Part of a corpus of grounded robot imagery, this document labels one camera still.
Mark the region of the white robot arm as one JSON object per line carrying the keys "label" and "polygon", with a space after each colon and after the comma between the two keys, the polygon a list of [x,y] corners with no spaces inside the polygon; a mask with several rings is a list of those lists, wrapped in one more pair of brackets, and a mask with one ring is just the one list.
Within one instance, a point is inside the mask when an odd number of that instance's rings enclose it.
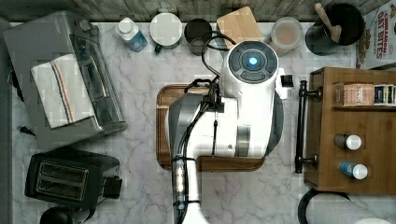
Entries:
{"label": "white robot arm", "polygon": [[197,159],[261,159],[277,145],[276,109],[284,69],[261,41],[240,42],[213,79],[197,78],[165,114],[171,155],[175,224],[207,224],[201,210]]}

